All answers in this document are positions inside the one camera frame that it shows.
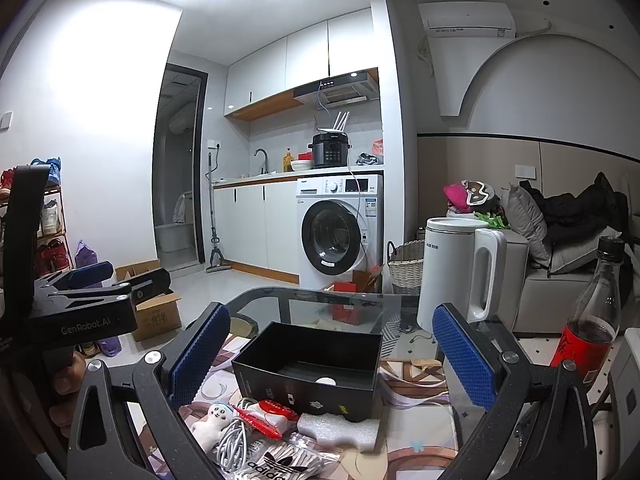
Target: countertop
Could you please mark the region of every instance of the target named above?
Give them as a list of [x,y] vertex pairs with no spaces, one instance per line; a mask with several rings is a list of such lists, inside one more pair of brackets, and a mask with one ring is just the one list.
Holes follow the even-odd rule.
[[[385,169],[384,164],[373,164],[371,166],[350,166],[353,173],[377,173]],[[319,170],[305,170],[305,171],[290,171],[288,173],[267,173],[257,176],[251,176],[249,178],[222,178],[213,183],[214,187],[225,186],[230,184],[259,184],[263,180],[292,180],[302,178],[304,176],[325,176],[334,174],[349,174],[349,169],[346,166],[341,168],[320,168]]]

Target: black box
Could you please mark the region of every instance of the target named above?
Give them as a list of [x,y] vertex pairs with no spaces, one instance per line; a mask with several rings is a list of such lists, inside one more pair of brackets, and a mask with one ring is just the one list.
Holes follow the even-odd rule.
[[381,335],[272,322],[233,360],[234,374],[244,397],[359,422],[371,417],[381,345]]

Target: human hand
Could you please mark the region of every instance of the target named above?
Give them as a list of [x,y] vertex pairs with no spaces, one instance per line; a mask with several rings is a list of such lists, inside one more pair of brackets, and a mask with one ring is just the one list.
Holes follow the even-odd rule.
[[74,352],[71,366],[60,370],[53,377],[53,387],[60,395],[70,395],[65,402],[52,406],[49,409],[49,416],[53,423],[60,428],[60,433],[69,438],[71,432],[71,422],[74,418],[76,408],[76,394],[82,384],[82,378],[86,372],[84,356],[79,352]]

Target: purple plastic bag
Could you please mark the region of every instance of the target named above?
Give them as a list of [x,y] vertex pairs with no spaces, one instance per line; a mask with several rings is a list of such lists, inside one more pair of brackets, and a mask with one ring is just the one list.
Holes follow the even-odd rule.
[[[98,263],[98,255],[95,253],[95,251],[92,251],[87,246],[87,244],[80,240],[78,242],[76,257],[74,258],[74,260],[76,261],[76,269],[81,269],[82,267],[88,267],[90,265]],[[93,285],[88,285],[85,288],[96,288],[101,286],[102,282],[97,282]],[[97,343],[100,352],[105,354],[107,357],[113,357],[122,350],[120,340],[117,337],[108,337],[107,339],[101,339],[100,341],[97,341]]]

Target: coke bottle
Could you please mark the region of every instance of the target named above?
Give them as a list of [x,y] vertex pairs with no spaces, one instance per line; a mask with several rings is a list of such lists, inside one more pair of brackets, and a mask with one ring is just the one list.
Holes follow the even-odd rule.
[[596,272],[576,300],[551,360],[551,366],[564,359],[574,361],[587,392],[620,328],[618,275],[624,254],[625,243],[620,238],[600,237]]

